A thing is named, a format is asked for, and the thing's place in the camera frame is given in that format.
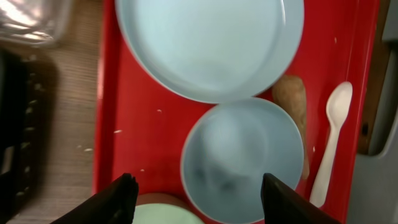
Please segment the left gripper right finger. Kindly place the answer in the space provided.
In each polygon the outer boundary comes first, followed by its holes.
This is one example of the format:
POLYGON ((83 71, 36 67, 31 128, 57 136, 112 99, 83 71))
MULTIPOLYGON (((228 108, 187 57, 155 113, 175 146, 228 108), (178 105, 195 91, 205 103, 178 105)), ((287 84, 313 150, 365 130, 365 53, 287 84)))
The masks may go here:
POLYGON ((261 200, 266 224, 340 224, 270 173, 263 175, 261 200))

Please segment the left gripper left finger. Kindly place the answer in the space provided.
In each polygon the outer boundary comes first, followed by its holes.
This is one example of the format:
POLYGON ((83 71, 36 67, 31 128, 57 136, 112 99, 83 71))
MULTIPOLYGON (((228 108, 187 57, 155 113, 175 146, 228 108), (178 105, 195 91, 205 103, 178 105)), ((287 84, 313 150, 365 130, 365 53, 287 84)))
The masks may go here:
POLYGON ((136 178, 124 173, 101 192, 55 220, 56 224, 132 224, 139 193, 136 178))

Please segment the light green bowl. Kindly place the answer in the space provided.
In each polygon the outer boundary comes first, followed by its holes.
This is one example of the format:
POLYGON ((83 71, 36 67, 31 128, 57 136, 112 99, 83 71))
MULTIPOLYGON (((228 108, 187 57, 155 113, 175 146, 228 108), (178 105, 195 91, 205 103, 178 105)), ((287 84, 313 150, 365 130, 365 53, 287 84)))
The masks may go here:
POLYGON ((182 207, 148 203, 136 206, 132 224, 203 224, 203 221, 182 207))

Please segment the small light blue bowl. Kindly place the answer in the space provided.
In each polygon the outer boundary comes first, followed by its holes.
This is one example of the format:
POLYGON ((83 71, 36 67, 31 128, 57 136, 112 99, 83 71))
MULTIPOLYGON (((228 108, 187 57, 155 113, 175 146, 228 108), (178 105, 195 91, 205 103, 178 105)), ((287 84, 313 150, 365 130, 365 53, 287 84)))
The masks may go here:
POLYGON ((208 110, 182 150, 183 189, 207 218, 220 223, 264 219, 263 175, 296 189, 303 171, 303 141, 293 119, 275 103, 248 98, 208 110))

